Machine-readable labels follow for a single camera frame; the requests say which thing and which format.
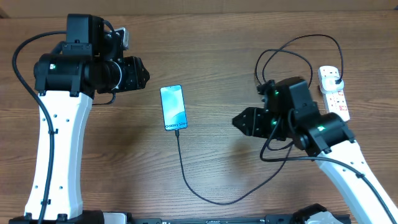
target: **white arm casing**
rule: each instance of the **white arm casing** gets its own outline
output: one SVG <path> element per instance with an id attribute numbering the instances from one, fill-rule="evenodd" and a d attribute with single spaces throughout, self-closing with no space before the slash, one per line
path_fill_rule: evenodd
<path id="1" fill-rule="evenodd" d="M 40 96 L 49 111 L 54 131 L 55 152 L 49 193 L 51 203 L 47 205 L 44 219 L 56 220 L 58 214 L 67 214 L 68 219 L 83 211 L 80 191 L 81 153 L 86 122 L 93 99 L 80 93 L 70 97 L 69 91 L 47 91 Z M 25 214 L 39 218 L 43 200 L 47 168 L 49 166 L 49 127 L 40 109 L 40 137 L 37 151 L 36 172 L 32 191 L 25 206 Z"/>
<path id="2" fill-rule="evenodd" d="M 327 157 L 344 162 L 365 174 L 365 177 L 379 192 L 395 220 L 398 220 L 397 207 L 373 175 L 356 141 L 354 143 L 341 142 L 332 146 L 330 153 L 322 152 L 318 157 Z M 340 191 L 358 223 L 391 223 L 375 194 L 362 179 L 357 178 L 354 172 L 331 162 L 317 161 L 317 164 Z"/>

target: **wood grain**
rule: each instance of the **wood grain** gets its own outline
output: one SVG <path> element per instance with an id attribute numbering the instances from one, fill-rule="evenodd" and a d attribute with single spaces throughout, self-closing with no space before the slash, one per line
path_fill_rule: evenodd
<path id="1" fill-rule="evenodd" d="M 85 133 L 81 189 L 85 209 L 129 211 L 135 217 L 249 217 L 291 213 L 312 203 L 348 213 L 341 195 L 312 162 L 288 162 L 263 188 L 230 206 L 196 198 L 183 183 L 174 133 L 164 131 L 159 88 L 183 86 L 188 129 L 181 147 L 187 179 L 202 196 L 218 202 L 240 197 L 280 164 L 259 160 L 263 139 L 243 136 L 231 119 L 261 106 L 254 64 L 269 48 L 305 34 L 335 37 L 345 57 L 349 127 L 371 169 L 398 203 L 398 13 L 295 12 L 107 17 L 132 35 L 126 55 L 141 57 L 150 72 L 147 88 L 121 93 L 110 106 L 95 106 Z M 1 19 L 0 29 L 0 220 L 21 215 L 32 187 L 39 133 L 38 107 L 11 67 L 15 48 L 33 35 L 63 30 L 65 19 Z M 34 63 L 64 36 L 29 44 L 18 66 L 34 84 Z M 325 38 L 294 42 L 290 50 L 322 65 L 340 67 L 338 51 Z M 308 65 L 277 55 L 267 78 L 309 78 Z M 320 108 L 317 78 L 310 90 Z M 109 95 L 96 95 L 105 102 Z M 272 156 L 284 156 L 275 152 Z M 303 155 L 294 150 L 293 155 Z"/>

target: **smartphone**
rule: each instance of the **smartphone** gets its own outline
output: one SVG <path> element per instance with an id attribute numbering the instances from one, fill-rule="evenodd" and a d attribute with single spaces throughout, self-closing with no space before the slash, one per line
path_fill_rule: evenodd
<path id="1" fill-rule="evenodd" d="M 187 115 L 185 114 L 181 85 L 162 87 L 160 97 L 166 131 L 187 128 Z"/>

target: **white charger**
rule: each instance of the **white charger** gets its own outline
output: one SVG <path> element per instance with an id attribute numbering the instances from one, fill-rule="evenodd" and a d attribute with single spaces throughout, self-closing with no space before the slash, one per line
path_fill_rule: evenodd
<path id="1" fill-rule="evenodd" d="M 349 121 L 349 112 L 343 91 L 344 81 L 336 83 L 336 80 L 340 78 L 338 69 L 328 65 L 322 66 L 318 69 L 318 78 L 327 112 L 336 113 L 343 121 Z"/>

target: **smartphone screen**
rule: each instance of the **smartphone screen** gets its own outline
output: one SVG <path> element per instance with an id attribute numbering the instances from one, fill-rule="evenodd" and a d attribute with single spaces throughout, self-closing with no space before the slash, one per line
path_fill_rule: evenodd
<path id="1" fill-rule="evenodd" d="M 181 85 L 162 87 L 160 97 L 166 131 L 186 128 L 188 123 Z"/>

